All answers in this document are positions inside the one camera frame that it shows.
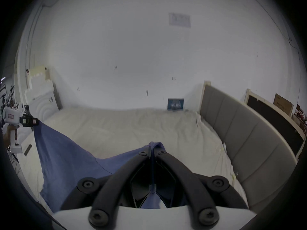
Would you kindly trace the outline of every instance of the white wall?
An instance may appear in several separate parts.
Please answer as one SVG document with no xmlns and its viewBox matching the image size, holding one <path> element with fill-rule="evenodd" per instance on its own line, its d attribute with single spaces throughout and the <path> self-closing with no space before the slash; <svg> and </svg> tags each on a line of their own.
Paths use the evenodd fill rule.
<svg viewBox="0 0 307 230">
<path fill-rule="evenodd" d="M 59 0 L 40 13 L 30 67 L 50 69 L 64 107 L 184 98 L 198 110 L 205 80 L 239 100 L 249 88 L 296 105 L 304 66 L 276 7 L 261 2 L 270 15 L 256 0 Z M 190 15 L 191 28 L 169 26 L 170 12 Z"/>
</svg>

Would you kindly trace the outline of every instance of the blue towel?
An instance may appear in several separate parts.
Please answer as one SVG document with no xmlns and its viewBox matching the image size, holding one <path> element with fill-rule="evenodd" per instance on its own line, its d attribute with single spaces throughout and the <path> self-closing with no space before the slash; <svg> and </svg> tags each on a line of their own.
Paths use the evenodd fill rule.
<svg viewBox="0 0 307 230">
<path fill-rule="evenodd" d="M 151 147 L 152 153 L 155 147 L 164 149 L 162 143 L 151 142 L 133 151 L 108 159 L 98 159 L 67 136 L 42 122 L 33 128 L 44 175 L 44 185 L 40 195 L 54 213 L 60 210 L 66 197 L 77 186 L 80 179 L 84 177 L 101 178 L 113 174 L 144 148 Z M 159 199 L 152 186 L 151 194 L 142 208 L 159 208 Z"/>
</svg>

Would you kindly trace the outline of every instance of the mattress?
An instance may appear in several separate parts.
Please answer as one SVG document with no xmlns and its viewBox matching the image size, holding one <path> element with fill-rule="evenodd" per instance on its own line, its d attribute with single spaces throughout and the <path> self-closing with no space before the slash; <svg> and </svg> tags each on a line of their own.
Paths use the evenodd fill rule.
<svg viewBox="0 0 307 230">
<path fill-rule="evenodd" d="M 143 147 L 151 141 L 162 142 L 166 151 L 192 172 L 227 178 L 248 203 L 220 138 L 201 121 L 196 112 L 71 108 L 55 113 L 44 123 L 97 158 L 109 158 Z M 29 144 L 32 148 L 25 156 Z M 18 154 L 17 158 L 23 175 L 37 201 L 52 214 L 40 196 L 44 178 L 33 132 L 21 145 L 23 153 Z"/>
</svg>

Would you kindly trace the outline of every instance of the wooden frame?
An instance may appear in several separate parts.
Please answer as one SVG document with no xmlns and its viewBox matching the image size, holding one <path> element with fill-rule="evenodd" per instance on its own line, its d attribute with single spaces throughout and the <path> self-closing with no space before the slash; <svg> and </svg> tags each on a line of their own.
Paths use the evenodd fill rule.
<svg viewBox="0 0 307 230">
<path fill-rule="evenodd" d="M 244 99 L 244 103 L 246 105 L 248 103 L 248 99 L 249 99 L 250 96 L 256 98 L 257 100 L 259 100 L 261 102 L 263 102 L 264 104 L 266 104 L 267 106 L 269 106 L 270 108 L 272 108 L 273 110 L 278 112 L 282 117 L 284 117 L 296 129 L 296 131 L 300 134 L 302 139 L 305 140 L 306 136 L 305 136 L 304 132 L 301 130 L 301 128 L 297 125 L 297 123 L 289 115 L 287 115 L 284 111 L 279 109 L 277 106 L 275 106 L 271 102 L 267 101 L 266 99 L 262 98 L 261 96 L 255 94 L 255 93 L 251 92 L 250 89 L 246 90 L 246 95 L 245 95 L 245 99 Z"/>
<path fill-rule="evenodd" d="M 202 91 L 202 93 L 201 93 L 201 103 L 200 103 L 200 105 L 199 105 L 198 113 L 201 112 L 201 105 L 202 105 L 202 103 L 203 103 L 203 98 L 204 98 L 204 92 L 205 92 L 205 87 L 206 87 L 206 85 L 211 86 L 211 81 L 205 81 L 205 82 L 204 82 L 203 91 Z"/>
</svg>

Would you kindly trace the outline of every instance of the headboard panel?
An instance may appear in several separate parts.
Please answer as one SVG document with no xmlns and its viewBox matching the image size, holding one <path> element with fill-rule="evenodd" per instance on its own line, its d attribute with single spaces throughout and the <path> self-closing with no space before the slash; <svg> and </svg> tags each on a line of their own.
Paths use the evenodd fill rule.
<svg viewBox="0 0 307 230">
<path fill-rule="evenodd" d="M 286 183 L 297 160 L 280 133 L 246 104 L 205 83 L 200 115 L 226 143 L 251 210 L 260 212 Z"/>
</svg>

